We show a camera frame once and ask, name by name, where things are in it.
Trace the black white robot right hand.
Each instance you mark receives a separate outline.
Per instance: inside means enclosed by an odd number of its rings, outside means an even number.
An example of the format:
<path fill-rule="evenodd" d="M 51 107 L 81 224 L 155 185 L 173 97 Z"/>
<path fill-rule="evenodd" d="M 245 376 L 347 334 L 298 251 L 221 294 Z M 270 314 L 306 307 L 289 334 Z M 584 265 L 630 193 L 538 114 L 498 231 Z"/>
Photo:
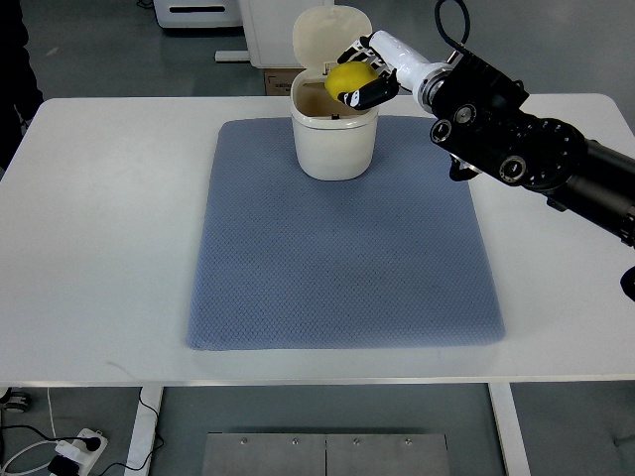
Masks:
<path fill-rule="evenodd" d="M 404 89 L 431 113 L 434 95 L 451 71 L 448 63 L 429 61 L 385 31 L 356 40 L 340 55 L 337 65 L 351 61 L 367 62 L 379 74 L 354 92 L 338 96 L 339 102 L 359 111 L 383 104 Z"/>

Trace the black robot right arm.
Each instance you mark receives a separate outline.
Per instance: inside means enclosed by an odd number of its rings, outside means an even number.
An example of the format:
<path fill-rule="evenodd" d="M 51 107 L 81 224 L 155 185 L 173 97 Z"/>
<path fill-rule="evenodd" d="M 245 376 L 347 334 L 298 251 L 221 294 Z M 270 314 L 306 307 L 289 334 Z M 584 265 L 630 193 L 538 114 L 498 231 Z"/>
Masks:
<path fill-rule="evenodd" d="M 529 94 L 484 60 L 465 52 L 428 63 L 416 95 L 437 119 L 430 137 L 450 153 L 450 177 L 485 173 L 543 195 L 634 244 L 634 161 L 562 120 L 522 111 Z"/>

